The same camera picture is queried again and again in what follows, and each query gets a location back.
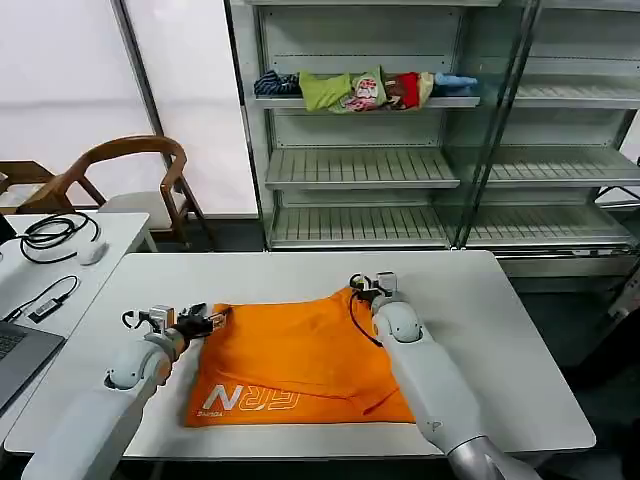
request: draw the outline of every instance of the blue cloth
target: blue cloth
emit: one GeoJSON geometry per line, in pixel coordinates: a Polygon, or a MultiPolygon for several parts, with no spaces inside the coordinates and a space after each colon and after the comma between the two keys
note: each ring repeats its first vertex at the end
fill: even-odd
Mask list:
{"type": "Polygon", "coordinates": [[[432,96],[434,97],[471,97],[478,80],[472,77],[459,77],[436,73],[432,96]]]}
{"type": "Polygon", "coordinates": [[[298,75],[278,75],[269,70],[253,84],[256,95],[302,95],[298,75]]]}

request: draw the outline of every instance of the white table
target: white table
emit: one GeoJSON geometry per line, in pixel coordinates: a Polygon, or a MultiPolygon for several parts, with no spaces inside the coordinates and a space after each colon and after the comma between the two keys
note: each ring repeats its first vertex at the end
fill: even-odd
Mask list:
{"type": "MultiPolygon", "coordinates": [[[[5,448],[33,452],[59,413],[99,385],[113,355],[142,332],[120,315],[154,304],[304,301],[330,295],[350,275],[392,270],[399,287],[460,366],[486,427],[510,452],[589,448],[594,433],[520,300],[488,252],[354,252],[128,255],[100,292],[11,430],[5,448]]],[[[198,346],[149,401],[126,451],[154,459],[440,455],[414,425],[182,427],[198,346]]]]}
{"type": "MultiPolygon", "coordinates": [[[[51,265],[37,265],[29,262],[20,253],[18,240],[12,240],[0,246],[0,253],[2,253],[2,260],[0,260],[0,318],[21,303],[38,295],[57,279],[66,275],[76,275],[80,279],[78,289],[58,311],[36,325],[27,317],[30,312],[30,309],[27,309],[25,314],[15,322],[17,325],[55,333],[65,338],[71,336],[74,328],[122,257],[135,251],[147,239],[148,235],[146,224],[149,215],[147,213],[91,213],[89,215],[98,222],[102,229],[100,238],[109,244],[105,256],[94,265],[82,266],[75,258],[51,265]]],[[[20,234],[27,227],[45,217],[47,215],[9,215],[5,218],[20,234]]],[[[77,224],[82,220],[75,216],[69,218],[72,218],[77,224]]],[[[93,227],[87,225],[65,244],[47,251],[46,255],[57,255],[74,250],[75,246],[89,242],[93,233],[93,227]]],[[[61,295],[72,285],[72,280],[61,283],[50,294],[36,302],[33,308],[40,306],[49,298],[61,295]]],[[[0,442],[9,433],[49,366],[46,365],[42,369],[22,394],[0,416],[0,442]]]]}

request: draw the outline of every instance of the white logo print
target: white logo print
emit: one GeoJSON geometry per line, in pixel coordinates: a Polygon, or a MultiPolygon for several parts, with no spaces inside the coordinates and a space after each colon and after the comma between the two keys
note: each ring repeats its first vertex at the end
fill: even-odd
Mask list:
{"type": "MultiPolygon", "coordinates": [[[[265,387],[257,387],[255,385],[248,385],[246,387],[244,385],[237,385],[233,391],[233,395],[229,398],[224,385],[218,384],[213,387],[213,390],[211,390],[207,400],[202,405],[202,409],[211,409],[217,398],[220,398],[222,408],[226,411],[233,410],[236,404],[238,404],[238,409],[241,411],[256,412],[261,410],[291,410],[298,405],[300,394],[284,392],[282,390],[273,390],[265,387]],[[240,398],[240,394],[245,388],[248,391],[242,395],[242,398],[240,398]]],[[[198,416],[207,417],[220,417],[222,414],[222,411],[215,411],[215,409],[212,412],[198,412],[198,416]]]]}

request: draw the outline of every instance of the wooden chair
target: wooden chair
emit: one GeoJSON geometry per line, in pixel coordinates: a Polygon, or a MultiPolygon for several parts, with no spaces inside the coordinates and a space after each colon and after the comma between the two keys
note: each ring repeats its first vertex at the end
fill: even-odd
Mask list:
{"type": "Polygon", "coordinates": [[[177,238],[186,247],[189,247],[189,242],[183,221],[187,213],[192,211],[209,240],[213,241],[202,210],[184,178],[186,163],[187,156],[183,148],[170,138],[154,135],[119,138],[98,145],[82,155],[65,173],[55,177],[29,198],[19,210],[24,213],[73,211],[67,190],[74,182],[78,182],[98,204],[100,212],[147,212],[151,233],[177,238]],[[143,152],[173,157],[173,163],[167,169],[158,192],[127,193],[105,200],[86,177],[87,169],[94,163],[143,152]]]}
{"type": "Polygon", "coordinates": [[[32,160],[0,161],[0,213],[16,213],[20,205],[53,178],[32,160]]]}

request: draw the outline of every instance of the chair backrest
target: chair backrest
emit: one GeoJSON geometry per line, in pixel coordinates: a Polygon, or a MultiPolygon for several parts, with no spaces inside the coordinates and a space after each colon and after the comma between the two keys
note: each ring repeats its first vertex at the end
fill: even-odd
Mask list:
{"type": "Polygon", "coordinates": [[[27,200],[20,210],[30,213],[73,210],[67,198],[67,190],[75,182],[78,182],[98,205],[104,205],[105,198],[86,177],[87,169],[94,163],[134,153],[161,153],[174,157],[160,185],[161,190],[173,187],[176,180],[182,179],[187,156],[182,146],[175,140],[157,135],[118,138],[98,145],[83,154],[65,173],[55,177],[27,200]]]}
{"type": "MultiPolygon", "coordinates": [[[[0,195],[15,185],[46,184],[53,179],[53,174],[33,160],[0,161],[0,195]]],[[[0,213],[5,215],[16,213],[19,205],[0,206],[0,213]]]]}

